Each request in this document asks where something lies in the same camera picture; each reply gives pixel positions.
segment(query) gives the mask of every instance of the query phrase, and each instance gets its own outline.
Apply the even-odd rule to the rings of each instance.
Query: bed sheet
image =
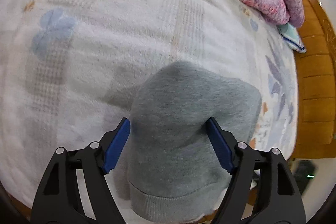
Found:
[[[258,88],[250,145],[292,153],[293,52],[238,0],[0,0],[0,14],[0,180],[29,207],[54,150],[81,149],[114,129],[138,87],[175,61]],[[127,185],[122,165],[106,176],[110,190],[127,223],[148,223],[116,187]]]

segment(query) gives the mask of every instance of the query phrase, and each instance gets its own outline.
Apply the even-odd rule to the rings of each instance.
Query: silver screw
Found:
[[[56,154],[62,154],[64,152],[64,148],[63,147],[59,147],[56,149]]]
[[[244,143],[244,142],[239,142],[238,143],[238,147],[241,148],[241,149],[246,149],[247,148],[247,144]]]
[[[90,148],[92,149],[96,149],[99,147],[99,143],[98,142],[93,142],[93,143],[90,143]]]
[[[272,149],[272,152],[273,152],[273,154],[275,154],[275,155],[279,155],[279,154],[280,154],[280,150],[279,150],[278,148],[273,148],[273,149]]]

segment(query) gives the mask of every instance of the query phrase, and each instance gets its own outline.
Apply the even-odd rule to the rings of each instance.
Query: ribbed cuff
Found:
[[[211,214],[225,183],[204,186],[177,198],[163,198],[146,194],[131,182],[130,193],[133,211],[152,222],[181,223]]]

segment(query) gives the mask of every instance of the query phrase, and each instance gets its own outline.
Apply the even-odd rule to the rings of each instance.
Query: gray sweatshirt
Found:
[[[211,213],[231,177],[203,125],[214,116],[223,130],[248,143],[260,106],[253,86],[188,62],[149,78],[131,109],[128,180],[135,213],[160,223]]]

